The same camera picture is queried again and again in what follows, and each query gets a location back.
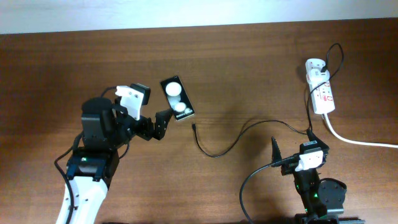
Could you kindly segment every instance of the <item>cable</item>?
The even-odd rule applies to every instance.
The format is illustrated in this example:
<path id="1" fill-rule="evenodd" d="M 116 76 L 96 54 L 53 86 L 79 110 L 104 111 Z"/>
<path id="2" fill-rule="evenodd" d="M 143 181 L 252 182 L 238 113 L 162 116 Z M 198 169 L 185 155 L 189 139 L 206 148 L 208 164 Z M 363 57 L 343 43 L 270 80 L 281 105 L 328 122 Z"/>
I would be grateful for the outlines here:
<path id="1" fill-rule="evenodd" d="M 268 168 L 268 167 L 270 167 L 270 166 L 275 166 L 275 165 L 282 164 L 282 163 L 284 163 L 285 161 L 287 161 L 287 160 L 289 160 L 289 159 L 291 159 L 291 158 L 293 158 L 293 156 L 290 156 L 290 157 L 287 157 L 287 158 L 285 158 L 285 159 L 282 159 L 282 160 L 279 161 L 279 162 L 273 162 L 273 163 L 267 164 L 267 165 L 265 165 L 265 166 L 262 166 L 262 167 L 258 168 L 257 170 L 255 170 L 253 173 L 251 173 L 251 174 L 244 180 L 244 182 L 243 182 L 243 184 L 242 184 L 242 187 L 241 187 L 241 190 L 239 191 L 239 201 L 240 201 L 240 203 L 241 203 L 242 211 L 243 211 L 244 215 L 246 216 L 246 218 L 249 220 L 249 223 L 250 223 L 250 224 L 253 224 L 254 222 L 253 222 L 253 220 L 251 220 L 251 218 L 250 218 L 248 212 L 246 211 L 246 209 L 244 208 L 244 205 L 243 205 L 243 189 L 244 189 L 244 186 L 246 185 L 246 183 L 248 182 L 248 180 L 249 180 L 251 177 L 254 176 L 254 174 L 257 174 L 258 172 L 260 172 L 260 171 L 262 171 L 263 169 Z"/>
<path id="2" fill-rule="evenodd" d="M 304 133 L 304 132 L 297 131 L 295 128 L 291 127 L 290 125 L 288 125 L 287 123 L 285 123 L 285 122 L 283 122 L 283 121 L 279 121 L 279 120 L 275 120 L 275 119 L 259 121 L 259 122 L 256 122 L 256 123 L 254 123 L 254 124 L 248 126 L 245 130 L 243 130 L 242 132 L 240 132 L 238 138 L 236 138 L 235 142 L 232 143 L 232 145 L 231 145 L 225 152 L 223 152 L 223 153 L 221 153 L 221 154 L 218 154 L 218 155 L 210 155 L 210 154 L 208 154 L 207 152 L 205 152 L 205 151 L 200 147 L 200 144 L 199 144 L 199 141 L 198 141 L 198 136 L 197 136 L 197 126 L 196 126 L 195 123 L 192 124 L 192 129 L 193 129 L 193 133 L 195 134 L 195 140 L 196 140 L 196 142 L 197 142 L 197 145 L 198 145 L 199 149 L 200 149 L 206 156 L 208 156 L 208 157 L 211 157 L 211 158 L 219 158 L 219 157 L 221 157 L 221 156 L 227 154 L 227 153 L 235 146 L 235 144 L 238 143 L 238 141 L 241 139 L 241 137 L 243 136 L 243 134 L 244 134 L 248 129 L 250 129 L 250 128 L 252 128 L 252 127 L 254 127 L 254 126 L 258 125 L 258 124 L 266 123 L 266 122 L 278 122 L 278 123 L 281 123 L 281 124 L 286 125 L 288 128 L 290 128 L 291 130 L 293 130 L 293 131 L 296 132 L 296 133 L 307 135 L 307 134 Z"/>
<path id="3" fill-rule="evenodd" d="M 383 144 L 383 143 L 371 143 L 371 142 L 360 142 L 360 141 L 352 141 L 349 139 L 345 139 L 343 137 L 341 137 L 340 135 L 338 135 L 335 130 L 331 127 L 330 121 L 329 121 L 329 117 L 327 114 L 323 114 L 323 118 L 326 121 L 326 124 L 328 125 L 328 128 L 330 130 L 330 132 L 336 136 L 336 138 L 344 141 L 344 142 L 348 142 L 351 144 L 359 144 L 359 145 L 363 145 L 363 146 L 380 146 L 380 147 L 393 147 L 393 148 L 398 148 L 398 145 L 393 145 L 393 144 Z"/>
<path id="4" fill-rule="evenodd" d="M 308 128 L 310 128 L 311 131 L 312 131 L 312 123 L 311 123 L 311 117 L 310 117 L 310 108 L 308 107 L 309 104 L 310 104 L 310 97 L 311 97 L 311 94 L 312 94 L 317 88 L 319 88 L 320 86 L 322 86 L 322 85 L 325 84 L 326 82 L 330 81 L 330 80 L 338 73 L 338 71 L 340 71 L 340 69 L 341 69 L 341 67 L 343 66 L 343 63 L 344 63 L 344 52 L 343 52 L 343 48 L 341 47 L 341 45 L 340 45 L 339 43 L 334 43 L 332 46 L 330 46 L 328 52 L 326 53 L 326 62 L 325 62 L 325 66 L 321 69 L 321 71 L 324 72 L 324 71 L 327 70 L 328 64 L 329 64 L 329 53 L 330 53 L 330 50 L 331 50 L 334 46 L 336 46 L 336 45 L 340 48 L 340 52 L 341 52 L 341 62 L 340 62 L 339 67 L 336 69 L 335 72 L 333 72 L 333 74 L 330 76 L 330 78 L 329 78 L 327 81 L 325 81 L 325 82 L 319 84 L 319 85 L 318 85 L 317 87 L 315 87 L 315 88 L 310 92 L 310 94 L 308 95 L 308 99 L 307 99 L 307 108 L 306 108 L 306 109 L 307 109 L 307 117 L 308 117 L 308 124 L 309 124 L 309 127 L 308 127 Z"/>
<path id="5" fill-rule="evenodd" d="M 110 91 L 110 90 L 115 90 L 116 86 L 111 86 L 111 87 L 107 87 L 104 92 L 102 92 L 100 97 L 104 97 L 104 95 L 106 94 L 106 92 Z"/>
<path id="6" fill-rule="evenodd" d="M 67 189 L 69 191 L 69 197 L 70 197 L 70 206 L 69 206 L 69 214 L 68 214 L 68 218 L 67 218 L 67 224 L 70 223 L 70 220 L 72 219 L 72 214 L 73 214 L 73 209 L 75 207 L 75 201 L 74 201 L 74 196 L 73 196 L 73 191 L 72 191 L 72 187 L 70 186 L 69 180 L 67 175 L 64 173 L 64 171 L 62 170 L 62 168 L 58 165 L 58 161 L 62 158 L 64 158 L 70 151 L 77 149 L 80 139 L 83 135 L 83 132 L 81 132 L 80 134 L 78 134 L 75 138 L 75 140 L 73 141 L 73 145 L 70 149 L 68 149 L 65 153 L 63 153 L 60 157 L 58 157 L 55 161 L 54 161 L 54 165 L 55 167 L 58 169 L 58 171 L 61 173 L 61 176 L 63 177 L 63 180 L 65 181 L 66 185 L 67 185 Z"/>
<path id="7" fill-rule="evenodd" d="M 127 152 L 129 151 L 129 148 L 130 148 L 130 143 L 127 143 L 127 148 L 124 151 L 124 153 L 119 157 L 119 159 L 123 158 L 127 154 Z"/>

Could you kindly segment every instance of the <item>brown table surface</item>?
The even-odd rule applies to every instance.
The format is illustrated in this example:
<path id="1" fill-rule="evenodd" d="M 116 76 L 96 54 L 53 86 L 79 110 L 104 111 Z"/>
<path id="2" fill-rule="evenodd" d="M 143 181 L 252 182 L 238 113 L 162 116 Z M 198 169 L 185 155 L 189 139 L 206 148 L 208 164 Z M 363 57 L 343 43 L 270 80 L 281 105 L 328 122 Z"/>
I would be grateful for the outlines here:
<path id="1" fill-rule="evenodd" d="M 397 144 L 397 39 L 397 19 L 1 35 L 1 223 L 55 223 L 64 182 L 53 161 L 80 132 L 85 100 L 107 86 L 142 83 L 152 89 L 142 114 L 154 118 L 168 108 L 159 82 L 174 75 L 180 75 L 196 115 L 171 120 L 161 141 L 131 141 L 96 223 L 245 220 L 239 189 L 247 175 L 271 161 L 271 136 L 284 157 L 308 139 L 282 124 L 262 124 L 226 156 L 212 159 L 196 147 L 191 123 L 215 154 L 250 119 L 307 128 L 304 63 L 325 58 L 329 46 L 340 42 L 346 59 L 332 81 L 333 127 L 349 139 Z M 332 51 L 330 70 L 339 59 Z M 396 223 L 398 150 L 342 142 L 311 113 L 314 133 L 330 146 L 320 177 L 348 186 L 343 216 Z M 303 213 L 293 179 L 280 169 L 251 179 L 244 201 L 252 218 Z"/>

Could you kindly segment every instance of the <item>white power strip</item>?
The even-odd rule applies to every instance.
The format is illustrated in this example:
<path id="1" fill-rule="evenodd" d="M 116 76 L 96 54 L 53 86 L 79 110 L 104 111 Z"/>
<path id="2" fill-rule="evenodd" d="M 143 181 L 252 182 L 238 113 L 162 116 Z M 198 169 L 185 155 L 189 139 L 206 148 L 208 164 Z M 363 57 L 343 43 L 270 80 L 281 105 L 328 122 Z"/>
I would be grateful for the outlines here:
<path id="1" fill-rule="evenodd" d="M 360 142 L 353 141 L 338 135 L 335 130 L 331 127 L 329 121 L 328 113 L 335 110 L 335 102 L 333 95 L 331 94 L 330 88 L 330 73 L 328 70 L 321 72 L 322 68 L 325 66 L 325 61 L 322 59 L 311 58 L 305 62 L 305 69 L 307 70 L 307 82 L 310 85 L 310 92 L 316 88 L 319 84 L 326 82 L 322 86 L 318 87 L 311 94 L 312 105 L 314 113 L 323 115 L 322 118 L 325 120 L 330 132 L 336 136 L 336 138 L 351 143 L 360 144 L 364 146 L 381 146 L 381 147 L 393 147 L 398 148 L 398 145 L 393 144 L 383 144 L 383 143 L 373 143 L 373 142 Z"/>

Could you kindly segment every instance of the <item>wooden table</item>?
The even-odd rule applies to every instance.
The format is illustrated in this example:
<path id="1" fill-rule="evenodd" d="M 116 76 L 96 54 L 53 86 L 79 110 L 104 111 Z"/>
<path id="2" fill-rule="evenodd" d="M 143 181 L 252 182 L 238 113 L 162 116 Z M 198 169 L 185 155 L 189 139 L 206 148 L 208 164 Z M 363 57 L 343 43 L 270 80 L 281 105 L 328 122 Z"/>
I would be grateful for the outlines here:
<path id="1" fill-rule="evenodd" d="M 281 124 L 248 131 L 219 159 L 242 126 L 280 119 L 308 126 L 304 63 L 340 42 L 342 71 L 332 81 L 331 122 L 342 136 L 397 144 L 398 20 L 293 22 L 169 29 L 0 36 L 1 223 L 55 223 L 64 182 L 53 160 L 80 132 L 81 104 L 112 85 L 152 88 L 144 116 L 168 108 L 159 82 L 180 75 L 196 116 L 169 124 L 161 141 L 134 138 L 97 223 L 228 223 L 245 220 L 239 188 L 271 161 L 271 136 L 282 156 L 307 141 Z M 339 62 L 332 51 L 331 70 Z M 348 186 L 344 217 L 368 223 L 398 219 L 398 151 L 356 146 L 332 136 L 312 113 L 314 133 L 330 146 L 321 177 Z M 62 162 L 65 168 L 66 159 Z M 262 171 L 247 184 L 253 219 L 303 213 L 293 177 Z"/>

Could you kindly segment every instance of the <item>black cable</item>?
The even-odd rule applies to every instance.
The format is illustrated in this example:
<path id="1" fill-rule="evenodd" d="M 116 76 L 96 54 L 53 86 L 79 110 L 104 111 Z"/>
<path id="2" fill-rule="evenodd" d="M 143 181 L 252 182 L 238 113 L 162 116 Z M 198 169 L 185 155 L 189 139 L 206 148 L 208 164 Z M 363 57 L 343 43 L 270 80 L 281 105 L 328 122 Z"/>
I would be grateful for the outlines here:
<path id="1" fill-rule="evenodd" d="M 244 189 L 244 186 L 246 185 L 246 183 L 248 182 L 248 180 L 249 180 L 251 177 L 254 176 L 254 174 L 257 174 L 258 172 L 260 172 L 260 171 L 262 171 L 263 169 L 268 168 L 268 167 L 270 167 L 270 166 L 277 166 L 277 165 L 279 165 L 279 164 L 282 164 L 282 163 L 284 163 L 285 161 L 287 161 L 287 160 L 289 160 L 289 159 L 291 159 L 291 158 L 292 158 L 292 156 L 290 156 L 290 157 L 288 157 L 288 158 L 285 158 L 285 159 L 282 159 L 282 160 L 279 161 L 279 162 L 273 162 L 273 163 L 267 164 L 267 165 L 265 165 L 265 166 L 262 166 L 262 167 L 258 168 L 257 170 L 255 170 L 253 173 L 251 173 L 251 174 L 244 180 L 244 182 L 243 182 L 243 184 L 242 184 L 242 187 L 241 187 L 241 190 L 239 191 L 239 201 L 240 201 L 240 203 L 241 203 L 242 211 L 243 211 L 244 215 L 246 216 L 246 218 L 249 220 L 249 223 L 250 223 L 250 224 L 253 224 L 254 222 L 253 222 L 253 220 L 251 220 L 251 218 L 250 218 L 248 212 L 246 211 L 246 209 L 244 208 L 244 205 L 243 205 L 243 189 Z"/>
<path id="2" fill-rule="evenodd" d="M 231 145 L 225 152 L 223 152 L 223 153 L 221 153 L 221 154 L 219 154 L 219 155 L 210 155 L 210 154 L 208 154 L 207 152 L 205 152 L 205 151 L 200 147 L 200 144 L 199 144 L 199 141 L 198 141 L 198 136 L 197 136 L 197 126 L 196 126 L 195 123 L 192 124 L 192 129 L 193 129 L 193 133 L 195 134 L 195 140 L 196 140 L 196 142 L 197 142 L 197 145 L 198 145 L 199 149 L 200 149 L 206 156 L 208 156 L 208 157 L 211 157 L 211 158 L 219 158 L 219 157 L 221 157 L 221 156 L 227 154 L 227 153 L 235 146 L 235 144 L 238 143 L 238 141 L 241 139 L 241 137 L 243 136 L 243 134 L 244 134 L 248 129 L 250 129 L 250 128 L 256 126 L 257 124 L 266 123 L 266 122 L 278 122 L 278 123 L 281 123 L 281 124 L 286 125 L 288 128 L 290 128 L 291 130 L 293 130 L 293 131 L 296 132 L 296 133 L 307 135 L 306 133 L 303 133 L 303 132 L 301 132 L 301 131 L 297 131 L 295 128 L 291 127 L 290 125 L 288 125 L 287 123 L 285 123 L 285 122 L 283 122 L 283 121 L 279 121 L 279 120 L 275 120 L 275 119 L 259 121 L 259 122 L 256 122 L 256 123 L 254 123 L 254 124 L 248 126 L 246 129 L 244 129 L 243 131 L 241 131 L 240 134 L 239 134 L 239 136 L 238 136 L 238 138 L 236 138 L 235 142 L 232 143 L 232 145 Z"/>
<path id="3" fill-rule="evenodd" d="M 100 97 L 104 97 L 104 95 L 106 94 L 106 92 L 110 91 L 110 90 L 115 90 L 116 86 L 111 86 L 111 87 L 107 87 L 104 92 L 102 92 Z"/>
<path id="4" fill-rule="evenodd" d="M 325 84 L 326 82 L 330 81 L 330 80 L 338 73 L 338 71 L 340 71 L 341 67 L 343 66 L 343 62 L 344 62 L 344 52 L 343 52 L 343 48 L 341 47 L 341 45 L 340 45 L 339 43 L 334 43 L 332 46 L 330 46 L 328 52 L 326 53 L 326 62 L 325 62 L 325 66 L 321 69 L 321 72 L 322 72 L 322 71 L 325 72 L 325 71 L 328 69 L 328 64 L 329 64 L 329 53 L 330 53 L 330 50 L 331 50 L 334 46 L 336 46 L 336 45 L 340 48 L 340 52 L 341 52 L 341 62 L 340 62 L 339 67 L 336 69 L 335 72 L 333 72 L 333 74 L 329 77 L 329 79 L 328 79 L 327 81 L 325 81 L 325 82 L 319 84 L 319 85 L 318 85 L 317 87 L 315 87 L 315 88 L 310 92 L 310 94 L 308 95 L 306 109 L 307 109 L 307 117 L 308 117 L 308 124 L 309 124 L 309 127 L 308 127 L 308 128 L 310 128 L 311 131 L 312 131 L 312 123 L 311 123 L 310 109 L 309 109 L 309 107 L 308 107 L 309 104 L 310 104 L 311 94 L 312 94 L 317 88 L 319 88 L 320 86 L 322 86 L 322 85 Z"/>
<path id="5" fill-rule="evenodd" d="M 68 214 L 68 218 L 67 218 L 67 224 L 70 223 L 70 220 L 72 218 L 72 214 L 73 214 L 73 209 L 75 207 L 75 200 L 74 200 L 74 196 L 73 196 L 73 191 L 72 191 L 72 187 L 70 186 L 69 180 L 67 175 L 64 173 L 64 171 L 62 170 L 62 168 L 58 165 L 58 161 L 62 158 L 64 158 L 70 151 L 77 149 L 77 147 L 79 146 L 79 142 L 80 139 L 83 135 L 83 132 L 81 132 L 80 134 L 78 134 L 75 138 L 75 140 L 73 141 L 73 145 L 70 149 L 68 149 L 65 153 L 63 153 L 60 157 L 58 157 L 55 161 L 54 161 L 54 165 L 55 167 L 58 169 L 58 171 L 61 173 L 61 176 L 63 177 L 63 180 L 65 181 L 66 185 L 67 185 L 67 189 L 69 191 L 69 197 L 70 197 L 70 206 L 69 206 L 69 214 Z"/>
<path id="6" fill-rule="evenodd" d="M 119 157 L 119 159 L 123 158 L 127 154 L 127 152 L 129 151 L 129 148 L 130 148 L 130 143 L 127 143 L 127 148 L 124 151 L 124 153 Z"/>

